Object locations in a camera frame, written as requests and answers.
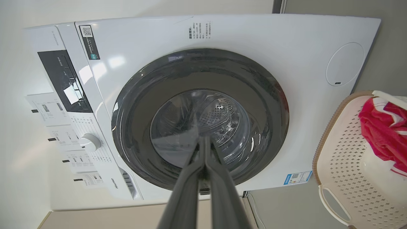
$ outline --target basket handle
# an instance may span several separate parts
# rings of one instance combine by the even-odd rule
[[[327,187],[324,187],[322,185],[318,186],[319,189],[319,198],[321,199],[322,204],[324,205],[324,207],[326,208],[326,210],[335,218],[337,219],[339,222],[345,224],[346,226],[351,225],[350,221],[352,220],[351,216],[349,215],[348,211],[343,207],[343,205],[341,204],[341,202],[339,202],[339,200],[336,198],[336,196],[331,192],[331,190]],[[342,217],[340,217],[328,204],[328,202],[325,199],[325,195],[323,190],[327,190],[332,196],[333,198],[336,200],[336,202],[338,202],[338,204],[341,206],[342,210],[346,213],[346,215],[349,217],[349,221],[343,219]]]

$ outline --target black display panel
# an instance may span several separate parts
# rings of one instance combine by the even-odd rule
[[[58,50],[38,55],[66,111],[92,113],[68,52]]]

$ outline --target qr code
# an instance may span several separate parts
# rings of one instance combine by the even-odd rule
[[[81,26],[82,37],[93,37],[90,25]]]

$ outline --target button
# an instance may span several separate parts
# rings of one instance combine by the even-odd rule
[[[80,92],[80,90],[75,90],[75,94],[77,95],[78,99],[82,99],[82,93]]]
[[[64,68],[69,68],[68,61],[66,60],[66,57],[65,57],[64,55],[63,55],[63,56],[59,56],[58,59],[59,59],[59,61],[60,61],[60,64],[62,64],[62,66],[63,66]]]
[[[63,70],[63,74],[66,75],[69,79],[73,79],[74,75],[72,74],[71,70],[69,68],[65,68]]]
[[[88,110],[88,105],[86,104],[86,102],[83,99],[79,100],[79,103],[81,104],[82,109],[84,110]]]
[[[79,90],[77,81],[75,79],[69,79],[71,81],[72,87],[74,87],[74,90]]]

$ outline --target control panel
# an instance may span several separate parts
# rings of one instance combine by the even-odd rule
[[[87,152],[103,183],[117,198],[134,199],[136,184],[117,166],[96,121],[66,50],[38,52],[55,92],[67,111],[81,149]]]

